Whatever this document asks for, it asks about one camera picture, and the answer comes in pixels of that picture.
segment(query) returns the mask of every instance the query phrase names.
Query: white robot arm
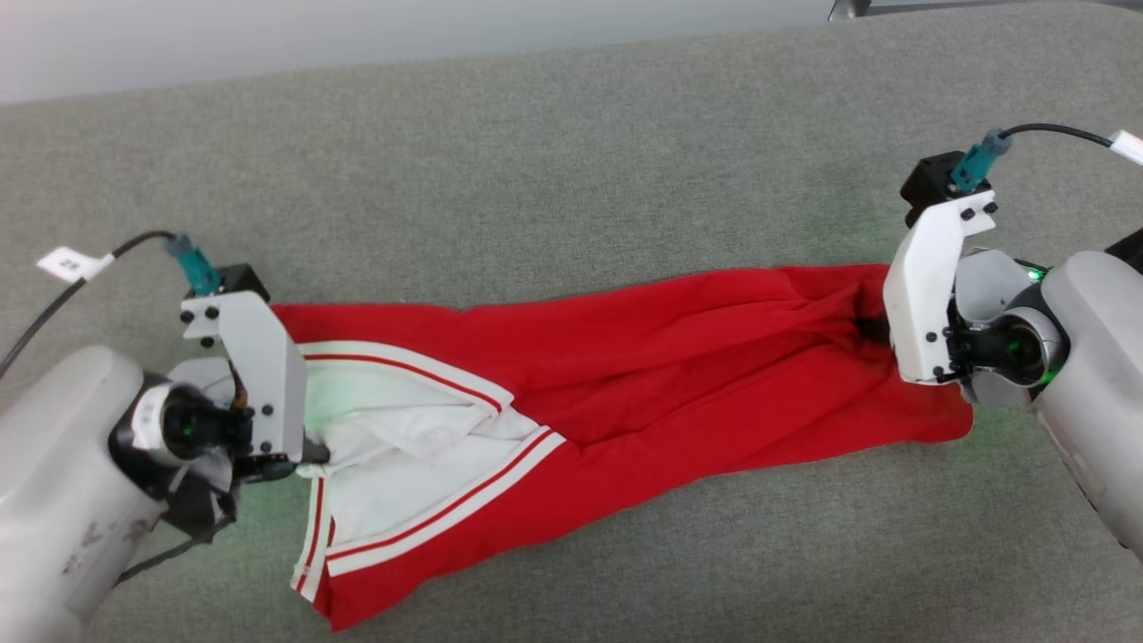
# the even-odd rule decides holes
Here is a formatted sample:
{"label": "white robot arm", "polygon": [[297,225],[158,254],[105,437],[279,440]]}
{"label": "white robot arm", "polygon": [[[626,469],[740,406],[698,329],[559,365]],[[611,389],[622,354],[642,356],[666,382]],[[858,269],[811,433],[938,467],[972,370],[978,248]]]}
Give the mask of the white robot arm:
{"label": "white robot arm", "polygon": [[245,265],[205,270],[185,338],[229,360],[163,377],[89,347],[0,418],[0,452],[19,455],[0,469],[0,640],[79,641],[160,520],[209,542],[240,484],[328,460],[304,437],[305,363],[265,289]]}
{"label": "white robot arm", "polygon": [[[1106,143],[1143,164],[1138,138]],[[902,187],[911,228],[884,289],[901,377],[1026,405],[1108,529],[1143,557],[1143,230],[1050,270],[1000,250],[961,257],[997,210],[983,174],[953,179],[967,158],[924,159]]]}

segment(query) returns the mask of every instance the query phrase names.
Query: gray table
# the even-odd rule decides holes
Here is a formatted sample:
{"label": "gray table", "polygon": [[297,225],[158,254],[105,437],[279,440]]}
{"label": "gray table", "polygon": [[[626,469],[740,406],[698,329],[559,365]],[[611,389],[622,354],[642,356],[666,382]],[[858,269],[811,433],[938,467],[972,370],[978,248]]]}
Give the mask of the gray table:
{"label": "gray table", "polygon": [[[5,107],[0,344],[59,288],[34,267],[47,249],[153,226],[302,302],[470,305],[885,260],[917,159],[1029,120],[1143,131],[1141,42],[1137,14],[1010,6]],[[983,242],[1045,263],[1143,223],[1138,168],[1082,142],[1023,136],[994,183]],[[152,368],[192,353],[181,291],[158,247],[123,259],[2,402],[83,345]],[[302,481],[250,488],[238,527],[125,586],[93,640],[1143,638],[1143,565],[1015,412],[956,444],[704,481],[429,582],[338,638],[287,586],[305,501]]]}

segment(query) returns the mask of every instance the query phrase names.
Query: red stripe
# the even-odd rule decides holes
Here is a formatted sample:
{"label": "red stripe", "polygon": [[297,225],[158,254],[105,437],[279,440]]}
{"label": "red stripe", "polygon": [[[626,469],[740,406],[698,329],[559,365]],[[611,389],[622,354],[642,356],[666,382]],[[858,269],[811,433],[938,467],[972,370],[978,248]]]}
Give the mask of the red stripe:
{"label": "red stripe", "polygon": [[336,558],[343,558],[345,556],[352,556],[353,554],[360,554],[362,552],[369,552],[371,549],[377,549],[378,547],[386,547],[386,546],[392,545],[392,544],[394,544],[394,542],[397,542],[397,541],[399,541],[399,540],[401,540],[403,538],[413,536],[414,533],[416,533],[416,532],[425,529],[426,527],[435,523],[441,517],[443,517],[445,514],[448,514],[453,509],[456,509],[458,506],[463,505],[466,500],[469,500],[470,498],[472,498],[477,493],[480,493],[481,490],[483,490],[488,485],[490,485],[494,482],[496,482],[496,481],[501,480],[502,477],[504,477],[504,475],[507,474],[509,472],[511,472],[512,468],[515,467],[520,463],[520,460],[523,460],[525,456],[527,456],[528,453],[530,453],[531,450],[536,448],[536,445],[538,445],[539,443],[544,442],[544,440],[546,440],[547,436],[551,435],[552,433],[554,433],[554,432],[552,432],[552,429],[547,429],[546,432],[544,432],[535,442],[533,442],[531,444],[529,444],[527,449],[525,449],[523,451],[521,451],[519,456],[517,456],[511,463],[507,464],[506,467],[504,467],[503,469],[501,469],[495,476],[493,476],[493,477],[488,479],[487,481],[480,483],[479,485],[477,485],[475,488],[473,488],[471,491],[469,491],[467,493],[465,493],[461,498],[456,499],[455,503],[453,503],[448,507],[445,507],[443,509],[441,509],[440,512],[438,512],[435,515],[433,515],[431,519],[425,520],[423,523],[421,523],[421,524],[418,524],[418,525],[416,525],[414,528],[410,528],[409,530],[407,530],[407,531],[405,531],[405,532],[402,532],[402,533],[400,533],[398,536],[394,536],[393,538],[390,538],[389,540],[383,540],[381,542],[374,542],[374,544],[370,544],[370,545],[362,545],[361,547],[354,547],[353,549],[346,549],[345,552],[338,552],[336,554],[330,554],[330,555],[326,556],[326,560],[327,561],[333,561],[333,560],[336,560]]}
{"label": "red stripe", "polygon": [[472,391],[472,389],[470,389],[467,387],[462,387],[461,385],[458,385],[458,384],[456,384],[454,381],[450,381],[450,380],[446,380],[445,378],[441,378],[440,376],[438,376],[435,373],[430,373],[429,371],[425,371],[424,369],[417,369],[416,367],[411,367],[411,365],[405,364],[402,362],[395,362],[395,361],[392,361],[392,360],[385,360],[383,357],[374,357],[371,355],[306,355],[305,359],[306,360],[313,360],[313,361],[319,361],[319,360],[347,360],[347,361],[352,361],[352,362],[371,362],[374,364],[383,364],[385,367],[395,367],[398,369],[405,369],[406,371],[410,371],[413,373],[416,373],[417,376],[422,376],[424,378],[429,378],[430,380],[433,380],[435,383],[440,383],[440,384],[442,384],[442,385],[445,385],[447,387],[454,388],[454,389],[456,389],[456,391],[458,391],[461,393],[471,395],[473,397],[479,397],[480,400],[487,402],[488,404],[491,404],[493,408],[496,409],[497,413],[502,413],[504,411],[504,408],[501,407],[501,403],[496,402],[496,399],[494,399],[494,397],[491,397],[489,395],[482,394],[482,393],[480,393],[478,391]]}
{"label": "red stripe", "polygon": [[[313,564],[313,556],[318,552],[318,536],[321,535],[321,499],[325,498],[326,481],[318,479],[318,503],[317,507],[313,509],[313,540],[310,542],[310,555],[305,558],[306,569]],[[298,594],[302,593],[302,586],[305,585],[305,577],[307,572],[302,572],[302,578],[297,579],[297,587],[294,592]]]}

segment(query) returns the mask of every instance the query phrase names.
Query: cloth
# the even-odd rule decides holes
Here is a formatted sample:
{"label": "cloth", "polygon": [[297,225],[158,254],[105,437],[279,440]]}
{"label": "cloth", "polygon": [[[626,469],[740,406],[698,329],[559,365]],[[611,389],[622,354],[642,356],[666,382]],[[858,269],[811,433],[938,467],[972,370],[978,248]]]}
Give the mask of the cloth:
{"label": "cloth", "polygon": [[329,445],[294,586],[335,629],[714,474],[964,436],[857,321],[886,267],[730,270],[457,312],[283,305]]}

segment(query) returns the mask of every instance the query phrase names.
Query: teal connector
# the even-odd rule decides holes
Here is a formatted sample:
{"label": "teal connector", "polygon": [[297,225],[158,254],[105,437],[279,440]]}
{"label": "teal connector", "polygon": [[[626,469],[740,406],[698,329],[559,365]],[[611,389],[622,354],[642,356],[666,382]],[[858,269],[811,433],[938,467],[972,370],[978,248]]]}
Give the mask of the teal connector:
{"label": "teal connector", "polygon": [[209,295],[222,286],[222,276],[210,265],[207,257],[202,256],[202,250],[194,247],[191,238],[179,232],[175,238],[167,241],[167,252],[178,260],[183,266],[183,273],[191,284],[191,289],[197,295]]}
{"label": "teal connector", "polygon": [[1000,129],[989,131],[984,140],[973,145],[952,170],[952,183],[965,193],[981,186],[992,169],[992,163],[1012,147],[1012,138],[1001,138]]}

